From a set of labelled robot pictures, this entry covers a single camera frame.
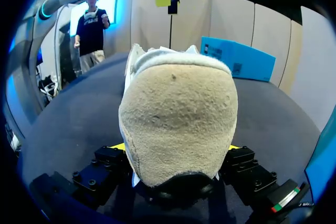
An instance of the blue paper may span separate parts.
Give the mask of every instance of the blue paper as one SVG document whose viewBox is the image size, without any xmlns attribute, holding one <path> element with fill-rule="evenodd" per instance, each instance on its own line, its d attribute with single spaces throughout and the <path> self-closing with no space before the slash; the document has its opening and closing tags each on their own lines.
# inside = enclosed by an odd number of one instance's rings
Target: blue paper
<svg viewBox="0 0 336 224">
<path fill-rule="evenodd" d="M 276 58 L 231 40 L 202 37 L 201 54 L 225 63 L 235 78 L 269 81 Z"/>
</svg>

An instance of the person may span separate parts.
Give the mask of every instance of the person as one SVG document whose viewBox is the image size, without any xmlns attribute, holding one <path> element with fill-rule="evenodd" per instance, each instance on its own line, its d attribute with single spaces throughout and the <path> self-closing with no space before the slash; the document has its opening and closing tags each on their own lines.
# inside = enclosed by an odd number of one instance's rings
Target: person
<svg viewBox="0 0 336 224">
<path fill-rule="evenodd" d="M 107 13 L 96 6 L 97 0 L 87 0 L 89 9 L 78 20 L 74 47 L 79 48 L 82 73 L 105 60 L 103 30 L 110 27 Z"/>
</svg>

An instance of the wall panel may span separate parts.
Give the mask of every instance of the wall panel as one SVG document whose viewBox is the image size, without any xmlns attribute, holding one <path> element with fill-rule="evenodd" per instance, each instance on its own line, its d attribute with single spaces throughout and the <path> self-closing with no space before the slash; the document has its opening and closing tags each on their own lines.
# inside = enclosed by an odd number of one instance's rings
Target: wall panel
<svg viewBox="0 0 336 224">
<path fill-rule="evenodd" d="M 295 75 L 298 71 L 302 48 L 302 26 L 295 21 L 291 21 L 291 34 L 288 59 L 283 72 L 279 88 L 289 95 Z"/>
<path fill-rule="evenodd" d="M 252 47 L 276 57 L 271 82 L 279 86 L 284 73 L 289 42 L 290 19 L 267 7 L 255 5 Z"/>
<path fill-rule="evenodd" d="M 131 45 L 138 43 L 144 50 L 169 47 L 171 17 L 167 7 L 157 7 L 155 0 L 133 0 Z"/>
<path fill-rule="evenodd" d="M 209 36 L 211 0 L 180 0 L 173 15 L 172 43 L 174 50 L 185 51 L 190 45 L 201 48 L 202 36 Z"/>
<path fill-rule="evenodd" d="M 247 0 L 212 0 L 210 37 L 252 44 L 254 3 Z"/>
<path fill-rule="evenodd" d="M 301 12 L 302 53 L 290 97 L 322 131 L 336 104 L 336 37 L 325 17 Z"/>
</svg>

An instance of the gray table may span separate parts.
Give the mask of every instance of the gray table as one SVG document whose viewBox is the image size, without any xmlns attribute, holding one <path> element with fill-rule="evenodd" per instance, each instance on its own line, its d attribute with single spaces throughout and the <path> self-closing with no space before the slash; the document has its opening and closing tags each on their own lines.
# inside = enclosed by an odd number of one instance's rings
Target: gray table
<svg viewBox="0 0 336 224">
<path fill-rule="evenodd" d="M 122 143 L 118 107 L 124 89 L 127 55 L 115 54 L 92 68 L 43 110 L 20 157 L 27 185 L 42 173 L 51 175 L 55 170 L 71 180 L 72 172 L 87 166 L 95 150 L 102 145 Z M 317 127 L 273 84 L 242 79 L 235 79 L 235 83 L 239 108 L 233 144 L 247 145 L 255 151 L 263 167 L 277 172 L 278 183 L 288 178 L 298 183 L 304 181 L 303 171 L 320 134 Z M 224 211 L 225 201 L 228 212 Z M 113 215 L 113 202 L 111 200 L 101 211 Z M 250 208 L 242 204 L 231 186 L 226 186 L 225 191 L 212 200 L 201 200 L 188 210 L 170 212 L 148 206 L 137 195 L 133 217 L 164 215 L 170 223 L 174 216 L 192 218 L 195 223 L 223 223 L 224 218 L 235 216 L 237 223 L 244 223 L 250 213 Z"/>
</svg>

